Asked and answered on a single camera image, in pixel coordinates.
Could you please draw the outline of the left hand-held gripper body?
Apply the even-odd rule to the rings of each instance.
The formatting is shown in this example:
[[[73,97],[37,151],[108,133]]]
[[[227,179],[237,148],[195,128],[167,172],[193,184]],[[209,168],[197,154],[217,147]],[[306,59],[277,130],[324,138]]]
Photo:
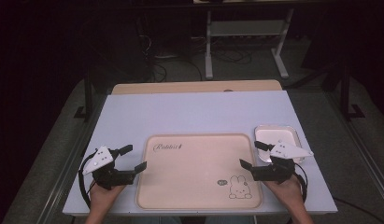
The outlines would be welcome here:
[[[115,168],[115,160],[120,156],[118,149],[101,146],[87,158],[87,167],[82,168],[82,175],[92,174],[97,185],[104,189],[115,186],[132,185],[136,172],[119,171]]]

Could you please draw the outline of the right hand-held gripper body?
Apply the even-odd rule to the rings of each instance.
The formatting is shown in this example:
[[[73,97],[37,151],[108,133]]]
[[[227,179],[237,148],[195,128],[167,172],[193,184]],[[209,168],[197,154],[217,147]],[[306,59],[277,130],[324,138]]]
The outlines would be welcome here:
[[[250,171],[255,181],[277,181],[282,183],[295,172],[295,159],[312,157],[310,150],[285,142],[278,142],[269,153],[271,163],[267,166],[252,167]]]

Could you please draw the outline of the person's left hand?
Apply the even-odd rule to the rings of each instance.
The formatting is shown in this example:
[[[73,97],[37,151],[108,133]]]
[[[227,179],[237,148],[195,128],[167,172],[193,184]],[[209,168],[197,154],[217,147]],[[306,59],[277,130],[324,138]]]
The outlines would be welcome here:
[[[90,189],[91,210],[94,212],[107,212],[124,189],[125,186],[104,189],[93,183]]]

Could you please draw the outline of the person's right hand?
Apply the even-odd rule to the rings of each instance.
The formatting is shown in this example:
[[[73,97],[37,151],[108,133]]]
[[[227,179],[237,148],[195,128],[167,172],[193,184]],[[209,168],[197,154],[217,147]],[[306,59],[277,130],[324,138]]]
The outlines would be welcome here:
[[[301,184],[296,176],[293,175],[290,179],[282,183],[276,181],[264,181],[263,183],[289,211],[305,208]]]

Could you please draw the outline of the pink tray with rabbit print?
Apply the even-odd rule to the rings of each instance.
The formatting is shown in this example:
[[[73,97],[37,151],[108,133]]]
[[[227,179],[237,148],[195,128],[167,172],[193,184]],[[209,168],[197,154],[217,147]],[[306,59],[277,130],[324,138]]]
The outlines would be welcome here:
[[[153,135],[136,202],[146,210],[247,210],[261,205],[261,184],[240,162],[255,163],[249,138],[233,134]]]

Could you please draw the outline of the black metal stand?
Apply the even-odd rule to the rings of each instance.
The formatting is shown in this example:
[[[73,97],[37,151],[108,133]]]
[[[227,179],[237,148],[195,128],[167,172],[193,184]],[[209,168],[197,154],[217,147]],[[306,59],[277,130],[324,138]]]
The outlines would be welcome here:
[[[90,72],[87,71],[84,78],[84,105],[79,106],[74,118],[83,119],[84,122],[87,122],[92,114],[92,81]]]
[[[340,88],[340,110],[341,114],[346,121],[352,119],[364,118],[364,113],[358,105],[351,105],[349,103],[349,90],[350,90],[350,70],[347,63],[342,65],[342,77]]]

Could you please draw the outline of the wooden table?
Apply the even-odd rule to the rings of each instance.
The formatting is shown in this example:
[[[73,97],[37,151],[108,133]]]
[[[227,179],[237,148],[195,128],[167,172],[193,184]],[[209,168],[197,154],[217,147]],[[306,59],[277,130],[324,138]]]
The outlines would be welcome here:
[[[196,82],[164,82],[118,84],[112,94],[153,94],[185,92],[224,92],[224,91],[281,91],[277,80],[226,80]]]

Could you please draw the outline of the grey metal floor rail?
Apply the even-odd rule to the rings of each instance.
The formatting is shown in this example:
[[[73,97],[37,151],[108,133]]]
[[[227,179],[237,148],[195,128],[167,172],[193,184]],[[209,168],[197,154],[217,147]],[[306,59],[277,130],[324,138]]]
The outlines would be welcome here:
[[[47,150],[50,152],[44,164],[53,175],[53,184],[48,199],[37,220],[37,224],[55,224],[64,220],[69,223],[71,217],[63,214],[67,194],[78,177],[78,168],[90,142],[92,132],[98,120],[106,96],[95,94],[92,97],[92,112],[85,118],[75,118],[79,109],[83,110],[84,101],[72,101],[64,107],[59,124],[54,125]]]
[[[363,164],[367,169],[367,173],[371,176],[378,192],[381,195],[381,198],[384,201],[384,174],[370,153],[368,145],[365,144],[352,124],[353,119],[364,119],[364,113],[357,105],[351,105],[351,111],[344,112],[341,109],[341,103],[335,99],[335,96],[332,93],[325,92],[324,96],[330,104],[332,110],[337,115],[337,118],[341,121],[354,146],[357,148]]]

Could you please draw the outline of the white metal table frame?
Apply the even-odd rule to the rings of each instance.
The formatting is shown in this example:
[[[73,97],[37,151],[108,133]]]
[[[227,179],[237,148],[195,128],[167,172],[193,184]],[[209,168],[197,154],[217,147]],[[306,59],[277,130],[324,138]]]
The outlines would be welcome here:
[[[211,38],[225,36],[264,36],[274,35],[279,37],[279,42],[275,48],[271,49],[273,59],[281,78],[287,79],[289,74],[281,58],[281,51],[289,31],[294,9],[288,10],[287,16],[283,20],[265,21],[213,21],[211,12],[207,12],[206,19],[206,52],[205,69],[206,79],[213,78],[213,66],[211,55]]]

